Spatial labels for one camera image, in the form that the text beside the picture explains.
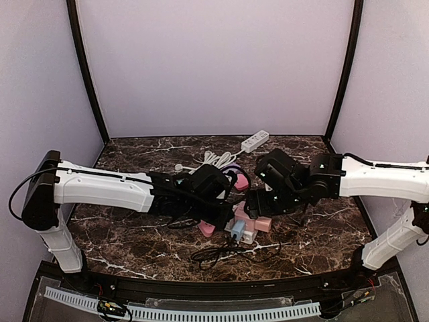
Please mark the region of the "pink triangular power strip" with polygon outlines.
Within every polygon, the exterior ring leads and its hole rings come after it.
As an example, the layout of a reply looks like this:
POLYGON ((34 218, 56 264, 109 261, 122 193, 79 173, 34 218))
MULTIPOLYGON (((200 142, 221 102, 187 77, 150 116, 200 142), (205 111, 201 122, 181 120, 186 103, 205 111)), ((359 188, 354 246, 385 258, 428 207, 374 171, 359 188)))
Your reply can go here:
POLYGON ((216 229, 214 225, 206 223, 205 221, 201 221, 197 225, 197 227, 199 228, 200 232, 203 234, 204 237, 211 237, 216 229))

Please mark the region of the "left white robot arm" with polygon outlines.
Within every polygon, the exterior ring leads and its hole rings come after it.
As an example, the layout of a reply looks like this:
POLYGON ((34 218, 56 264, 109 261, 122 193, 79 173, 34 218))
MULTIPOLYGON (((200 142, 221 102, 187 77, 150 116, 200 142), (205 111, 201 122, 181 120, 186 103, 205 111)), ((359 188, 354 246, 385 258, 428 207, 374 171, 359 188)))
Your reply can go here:
POLYGON ((75 165, 50 150, 22 181, 28 185, 23 209, 11 215, 40 235, 61 271, 77 274, 84 271, 84 255, 66 227, 61 205, 124 208, 172 221, 187 217, 222 229, 233 216, 227 199, 236 181, 232 170, 209 164, 192 174, 123 173, 75 165))

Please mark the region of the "pink charger plug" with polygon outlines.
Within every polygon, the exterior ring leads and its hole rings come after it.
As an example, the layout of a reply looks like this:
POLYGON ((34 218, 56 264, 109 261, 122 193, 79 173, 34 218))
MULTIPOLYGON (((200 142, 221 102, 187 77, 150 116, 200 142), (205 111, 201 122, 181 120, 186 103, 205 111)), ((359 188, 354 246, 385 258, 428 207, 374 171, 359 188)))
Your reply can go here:
POLYGON ((237 181, 234 184, 234 187, 237 191, 246 191, 251 187, 251 182, 243 173, 238 173, 237 181))

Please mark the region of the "pink white cube adapter cluster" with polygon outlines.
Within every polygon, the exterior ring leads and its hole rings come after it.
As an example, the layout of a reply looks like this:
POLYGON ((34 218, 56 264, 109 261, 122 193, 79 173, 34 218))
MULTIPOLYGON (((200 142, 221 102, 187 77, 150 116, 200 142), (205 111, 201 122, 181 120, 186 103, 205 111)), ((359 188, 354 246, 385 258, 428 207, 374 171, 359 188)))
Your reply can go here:
POLYGON ((259 231, 268 233, 271 230, 272 219, 269 217, 251 219, 244 211, 244 206, 245 202, 242 201, 233 207, 234 217, 225 225, 224 230, 230 233, 233 224, 237 220, 242 219, 246 222, 246 228, 240 242, 244 244, 252 244, 259 231))

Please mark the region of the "purple power strip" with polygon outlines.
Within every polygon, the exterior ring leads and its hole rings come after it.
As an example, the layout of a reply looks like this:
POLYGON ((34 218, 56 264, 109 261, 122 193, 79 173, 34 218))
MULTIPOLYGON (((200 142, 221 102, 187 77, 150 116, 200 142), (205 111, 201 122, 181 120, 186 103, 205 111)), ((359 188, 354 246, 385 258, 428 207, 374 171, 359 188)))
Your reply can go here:
POLYGON ((231 163, 223 168, 221 168, 222 172, 233 171, 234 173, 240 172, 241 167, 237 163, 231 163))

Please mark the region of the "white power strip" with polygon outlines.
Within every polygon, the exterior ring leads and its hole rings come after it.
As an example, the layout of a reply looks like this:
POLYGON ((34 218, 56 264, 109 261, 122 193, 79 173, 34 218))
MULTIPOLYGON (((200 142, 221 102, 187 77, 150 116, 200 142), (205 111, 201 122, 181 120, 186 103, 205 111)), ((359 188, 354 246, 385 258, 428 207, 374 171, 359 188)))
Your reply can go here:
POLYGON ((269 133, 260 130, 251 137, 241 142, 241 150, 245 153, 251 153, 269 140, 269 133))

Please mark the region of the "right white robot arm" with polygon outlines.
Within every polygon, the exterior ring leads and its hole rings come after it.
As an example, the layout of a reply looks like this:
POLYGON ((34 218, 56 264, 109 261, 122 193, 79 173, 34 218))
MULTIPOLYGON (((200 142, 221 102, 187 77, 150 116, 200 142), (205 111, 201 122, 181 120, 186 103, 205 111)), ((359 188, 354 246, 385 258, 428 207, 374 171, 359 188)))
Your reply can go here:
POLYGON ((352 267, 376 271, 421 237, 428 237, 428 162, 380 162, 354 154, 318 154, 304 165, 275 149, 257 161, 265 185, 249 192, 252 219, 292 213, 323 199, 361 197, 399 213, 383 233, 354 253, 352 267))

